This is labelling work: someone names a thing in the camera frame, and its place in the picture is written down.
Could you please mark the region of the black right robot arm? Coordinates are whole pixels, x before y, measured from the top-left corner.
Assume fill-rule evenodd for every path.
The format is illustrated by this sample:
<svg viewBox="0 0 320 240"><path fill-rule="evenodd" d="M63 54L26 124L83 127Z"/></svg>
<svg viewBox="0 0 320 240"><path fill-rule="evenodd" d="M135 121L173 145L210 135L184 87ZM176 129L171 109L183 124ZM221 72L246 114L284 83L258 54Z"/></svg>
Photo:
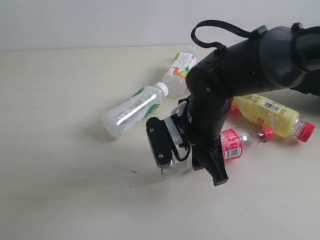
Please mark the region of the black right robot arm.
<svg viewBox="0 0 320 240"><path fill-rule="evenodd" d="M195 169L206 169L219 186L228 181L220 132L234 97L293 88L307 72L318 70L320 28L303 28L296 22L291 27L246 31L220 20L205 20L197 27L221 28L243 38L227 47L202 42L195 31L190 34L196 45L213 51L186 76L190 96L181 127L192 146Z"/></svg>

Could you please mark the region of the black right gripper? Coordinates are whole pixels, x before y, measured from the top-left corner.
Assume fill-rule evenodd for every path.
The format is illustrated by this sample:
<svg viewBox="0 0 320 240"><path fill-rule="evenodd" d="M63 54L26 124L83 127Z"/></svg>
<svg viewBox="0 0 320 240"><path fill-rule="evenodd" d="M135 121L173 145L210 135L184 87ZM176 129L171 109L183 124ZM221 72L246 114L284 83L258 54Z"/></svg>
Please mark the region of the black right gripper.
<svg viewBox="0 0 320 240"><path fill-rule="evenodd" d="M183 131L192 145L192 168L205 169L212 176L214 186L225 184L228 174L222 153L220 132L226 121L234 98L199 100L186 97L178 100L184 104Z"/></svg>

